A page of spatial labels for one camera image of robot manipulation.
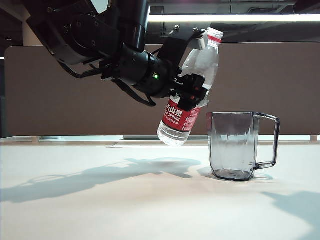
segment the gray transparent mug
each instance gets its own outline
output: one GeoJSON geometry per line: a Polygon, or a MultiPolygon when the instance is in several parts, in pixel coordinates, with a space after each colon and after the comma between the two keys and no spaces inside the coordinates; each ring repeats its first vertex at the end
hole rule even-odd
{"type": "Polygon", "coordinates": [[[260,112],[208,112],[206,118],[210,165],[218,179],[250,180],[255,170],[276,164],[279,118],[260,112]],[[275,121],[273,160],[257,163],[261,117],[275,121]]]}

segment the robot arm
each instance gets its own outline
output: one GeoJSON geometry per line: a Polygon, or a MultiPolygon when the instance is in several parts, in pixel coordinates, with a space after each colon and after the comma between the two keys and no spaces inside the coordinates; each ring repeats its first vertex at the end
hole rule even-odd
{"type": "Polygon", "coordinates": [[[31,15],[27,20],[31,29],[73,77],[101,75],[101,79],[111,80],[132,98],[151,107],[156,105],[151,97],[179,95],[178,107],[186,111],[204,99],[204,78],[195,74],[179,77],[179,63],[187,47],[206,47],[205,30],[176,26],[155,56],[144,50],[150,12],[147,0],[113,0],[101,14],[90,0],[22,3],[31,15]],[[70,68],[80,63],[93,69],[76,73],[70,68]],[[130,86],[144,93],[147,100],[130,86]]]}

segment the ceiling light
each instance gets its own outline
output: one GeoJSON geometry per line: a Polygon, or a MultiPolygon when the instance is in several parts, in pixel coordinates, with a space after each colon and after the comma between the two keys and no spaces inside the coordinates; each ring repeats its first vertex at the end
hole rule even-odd
{"type": "Polygon", "coordinates": [[[174,23],[195,23],[195,22],[320,22],[320,14],[230,14],[230,15],[150,15],[149,22],[174,22],[174,23]]]}

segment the green led light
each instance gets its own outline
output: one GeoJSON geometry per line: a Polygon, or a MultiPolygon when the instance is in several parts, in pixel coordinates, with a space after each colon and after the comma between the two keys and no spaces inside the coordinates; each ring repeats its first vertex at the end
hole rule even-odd
{"type": "Polygon", "coordinates": [[[159,75],[154,73],[153,76],[152,76],[154,79],[158,79],[159,78],[159,75]]]}

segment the bottle cap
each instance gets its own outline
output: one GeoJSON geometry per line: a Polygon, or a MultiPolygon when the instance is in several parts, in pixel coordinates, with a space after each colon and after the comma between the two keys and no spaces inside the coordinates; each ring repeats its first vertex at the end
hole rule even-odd
{"type": "Polygon", "coordinates": [[[222,31],[218,31],[212,27],[208,27],[207,29],[208,33],[208,39],[217,43],[222,42],[222,38],[224,36],[224,33],[222,31]]]}

